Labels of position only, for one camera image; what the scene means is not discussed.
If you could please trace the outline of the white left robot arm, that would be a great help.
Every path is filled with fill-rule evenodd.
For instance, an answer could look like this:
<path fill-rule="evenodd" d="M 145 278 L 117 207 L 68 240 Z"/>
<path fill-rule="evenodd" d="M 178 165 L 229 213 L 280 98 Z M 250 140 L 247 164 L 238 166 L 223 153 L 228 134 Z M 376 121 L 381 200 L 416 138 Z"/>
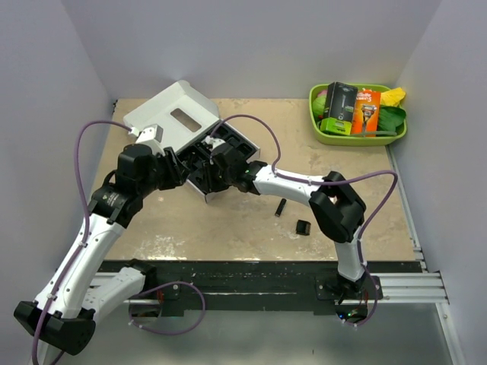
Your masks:
<path fill-rule="evenodd" d="M 80 232 L 53 277 L 33 300 L 19 302 L 14 310 L 14 317 L 35 342 L 77 355 L 91 340 L 97 323 L 123 301 L 156 293 L 153 269 L 141 264 L 122 268 L 97 289 L 90 286 L 144 199 L 157 190 L 183 185 L 188 175 L 171 147 L 159 152 L 146 144 L 124 147 L 116 169 L 84 204 Z"/>

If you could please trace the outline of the white clipper kit box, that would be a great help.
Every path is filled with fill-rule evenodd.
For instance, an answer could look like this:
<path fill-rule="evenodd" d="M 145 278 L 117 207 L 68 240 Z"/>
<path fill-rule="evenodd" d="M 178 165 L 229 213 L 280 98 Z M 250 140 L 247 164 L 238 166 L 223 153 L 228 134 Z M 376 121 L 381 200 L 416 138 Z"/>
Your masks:
<path fill-rule="evenodd" d="M 190 168 L 186 183 L 205 202 L 223 191 L 208 188 L 210 156 L 202 143 L 220 121 L 217 104 L 187 81 L 173 83 L 123 117 L 123 123 L 130 128 L 143 129 L 157 124 L 164 130 L 161 147 L 172 147 Z"/>

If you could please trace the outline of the black cylindrical battery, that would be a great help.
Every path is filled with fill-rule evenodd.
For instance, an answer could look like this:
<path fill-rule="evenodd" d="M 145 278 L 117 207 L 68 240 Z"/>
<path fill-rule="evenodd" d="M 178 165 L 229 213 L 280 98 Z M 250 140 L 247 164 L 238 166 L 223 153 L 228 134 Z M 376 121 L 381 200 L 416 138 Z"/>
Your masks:
<path fill-rule="evenodd" d="M 282 212 L 284 210 L 284 207 L 286 205 L 287 200 L 285 198 L 282 198 L 281 201 L 279 202 L 278 207 L 276 208 L 275 211 L 275 216 L 280 217 L 282 215 Z"/>

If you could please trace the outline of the black comb attachment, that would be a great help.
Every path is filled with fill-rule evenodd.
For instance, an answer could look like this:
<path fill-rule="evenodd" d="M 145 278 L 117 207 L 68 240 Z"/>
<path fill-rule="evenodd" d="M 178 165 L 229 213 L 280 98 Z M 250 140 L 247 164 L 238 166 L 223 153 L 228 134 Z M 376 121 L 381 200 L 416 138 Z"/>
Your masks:
<path fill-rule="evenodd" d="M 298 220 L 296 223 L 295 233 L 297 235 L 309 236 L 311 229 L 311 222 Z"/>

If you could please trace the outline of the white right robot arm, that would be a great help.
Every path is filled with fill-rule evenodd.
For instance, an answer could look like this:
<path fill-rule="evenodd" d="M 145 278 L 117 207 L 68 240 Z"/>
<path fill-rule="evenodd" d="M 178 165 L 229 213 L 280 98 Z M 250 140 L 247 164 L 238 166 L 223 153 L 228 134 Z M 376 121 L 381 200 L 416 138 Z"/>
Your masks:
<path fill-rule="evenodd" d="M 330 172 L 325 177 L 305 176 L 273 169 L 262 161 L 246 162 L 236 148 L 220 138 L 207 137 L 214 177 L 244 193 L 272 195 L 309 207 L 321 232 L 335 244 L 338 258 L 336 286 L 355 299 L 366 289 L 367 263 L 361 254 L 358 232 L 366 204 L 345 178 Z"/>

